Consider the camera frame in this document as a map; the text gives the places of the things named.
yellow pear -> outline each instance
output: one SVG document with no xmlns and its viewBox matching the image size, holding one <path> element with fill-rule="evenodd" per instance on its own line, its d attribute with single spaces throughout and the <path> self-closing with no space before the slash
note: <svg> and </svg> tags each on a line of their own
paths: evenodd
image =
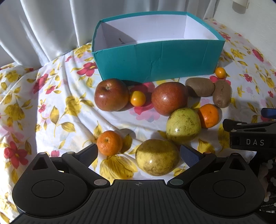
<svg viewBox="0 0 276 224">
<path fill-rule="evenodd" d="M 177 147 L 165 140 L 149 139 L 136 150 L 138 167 L 153 176 L 163 176 L 171 172 L 179 162 Z"/>
<path fill-rule="evenodd" d="M 182 145 L 193 140 L 201 131 L 198 114 L 191 108 L 181 108 L 174 111 L 166 125 L 168 140 Z"/>
</svg>

teal box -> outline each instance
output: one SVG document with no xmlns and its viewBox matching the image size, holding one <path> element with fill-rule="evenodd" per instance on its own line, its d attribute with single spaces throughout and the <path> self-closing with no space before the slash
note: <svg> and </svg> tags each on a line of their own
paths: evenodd
<svg viewBox="0 0 276 224">
<path fill-rule="evenodd" d="M 224 38 L 187 12 L 139 12 L 99 21 L 92 54 L 103 80 L 138 83 L 213 74 Z"/>
</svg>

red apple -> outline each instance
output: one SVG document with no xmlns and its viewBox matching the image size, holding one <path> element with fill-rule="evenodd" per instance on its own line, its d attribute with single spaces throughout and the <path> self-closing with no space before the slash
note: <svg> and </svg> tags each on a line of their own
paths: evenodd
<svg viewBox="0 0 276 224">
<path fill-rule="evenodd" d="M 129 100 L 129 91 L 125 83 L 119 79 L 101 81 L 95 90 L 95 104 L 104 111 L 123 109 Z"/>
<path fill-rule="evenodd" d="M 177 109 L 187 106 L 188 91 L 180 82 L 165 82 L 152 93 L 152 104 L 163 116 L 170 116 Z"/>
</svg>

white wall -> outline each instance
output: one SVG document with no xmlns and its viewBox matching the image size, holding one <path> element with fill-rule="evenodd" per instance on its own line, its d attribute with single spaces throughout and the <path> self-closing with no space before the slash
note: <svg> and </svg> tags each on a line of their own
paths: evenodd
<svg viewBox="0 0 276 224">
<path fill-rule="evenodd" d="M 231 0 L 217 0 L 214 19 L 242 34 L 276 67 L 276 4 L 249 0 L 245 9 Z"/>
</svg>

orange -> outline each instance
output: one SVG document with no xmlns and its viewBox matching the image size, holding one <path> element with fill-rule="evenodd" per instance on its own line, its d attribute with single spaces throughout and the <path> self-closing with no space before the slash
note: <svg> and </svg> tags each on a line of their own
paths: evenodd
<svg viewBox="0 0 276 224">
<path fill-rule="evenodd" d="M 103 155 L 114 156 L 122 149 L 123 140 L 122 137 L 116 132 L 105 131 L 99 136 L 97 140 L 97 146 L 99 152 Z"/>
<path fill-rule="evenodd" d="M 146 102 L 146 96 L 141 91 L 133 91 L 130 94 L 129 101 L 133 106 L 143 106 Z"/>
<path fill-rule="evenodd" d="M 205 104 L 198 110 L 201 127 L 210 128 L 219 122 L 219 112 L 212 104 Z"/>
<path fill-rule="evenodd" d="M 217 67 L 215 70 L 215 74 L 219 79 L 225 79 L 226 78 L 226 71 L 222 67 Z"/>
</svg>

